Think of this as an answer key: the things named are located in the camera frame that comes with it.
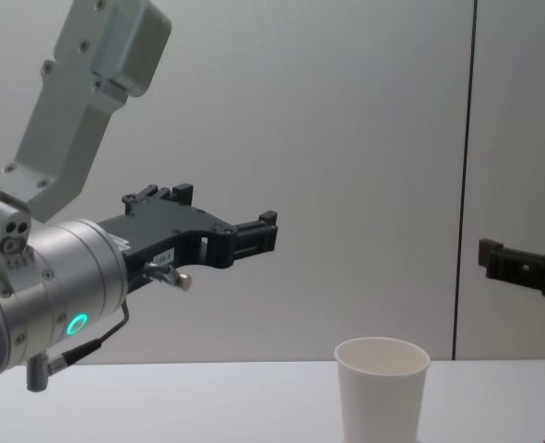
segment bolt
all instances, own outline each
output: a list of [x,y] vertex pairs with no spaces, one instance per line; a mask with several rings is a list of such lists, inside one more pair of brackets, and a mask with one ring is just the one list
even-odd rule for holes
[[6,237],[0,245],[2,254],[16,254],[19,251],[18,241],[11,237]]
[[192,277],[188,274],[180,274],[176,280],[176,286],[187,292],[192,287]]
[[54,278],[54,274],[53,272],[50,270],[50,269],[45,269],[43,272],[42,272],[42,277],[45,279],[45,280],[52,280]]
[[2,298],[7,298],[10,296],[10,291],[7,288],[0,288],[0,295]]
[[51,72],[53,72],[53,62],[51,60],[46,60],[42,64],[42,73],[51,74]]
[[81,53],[85,53],[88,49],[89,49],[89,41],[82,40],[81,43],[79,44],[79,51]]

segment gray wall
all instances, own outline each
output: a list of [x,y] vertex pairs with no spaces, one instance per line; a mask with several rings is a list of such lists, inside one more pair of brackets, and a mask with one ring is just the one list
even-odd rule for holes
[[545,0],[480,1],[465,215],[458,357],[545,357],[545,298],[476,266],[483,237],[545,253]]
[[[189,182],[230,222],[278,210],[278,251],[190,269],[188,294],[134,294],[90,361],[325,359],[361,335],[450,358],[472,1],[155,3],[174,32],[152,88],[56,219],[100,221],[122,194]],[[0,1],[0,169],[68,6]]]

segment green led ring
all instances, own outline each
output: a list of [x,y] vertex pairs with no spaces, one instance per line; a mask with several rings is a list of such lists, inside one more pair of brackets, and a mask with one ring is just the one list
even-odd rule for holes
[[71,323],[69,323],[69,326],[67,327],[67,335],[76,335],[78,332],[84,329],[84,326],[86,326],[87,323],[88,314],[82,313],[77,315],[73,320],[71,320]]

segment screw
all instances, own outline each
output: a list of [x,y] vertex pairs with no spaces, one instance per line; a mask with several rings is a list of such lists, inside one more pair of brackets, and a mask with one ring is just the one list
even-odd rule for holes
[[3,254],[16,254],[19,251],[18,241],[14,238],[6,237],[2,240],[0,250]]
[[50,269],[45,269],[43,272],[42,272],[42,277],[48,281],[48,280],[52,280],[54,278],[54,274],[53,272],[50,270]]
[[89,41],[82,40],[81,43],[79,44],[79,51],[81,53],[85,53],[88,49],[89,49]]
[[51,74],[51,72],[53,72],[53,62],[51,60],[46,60],[42,64],[42,73]]

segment white table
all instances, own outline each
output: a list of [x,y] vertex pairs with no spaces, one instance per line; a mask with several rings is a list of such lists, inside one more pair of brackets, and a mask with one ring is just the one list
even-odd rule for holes
[[[333,363],[80,366],[0,377],[0,442],[341,443]],[[421,443],[542,443],[545,362],[433,364]]]

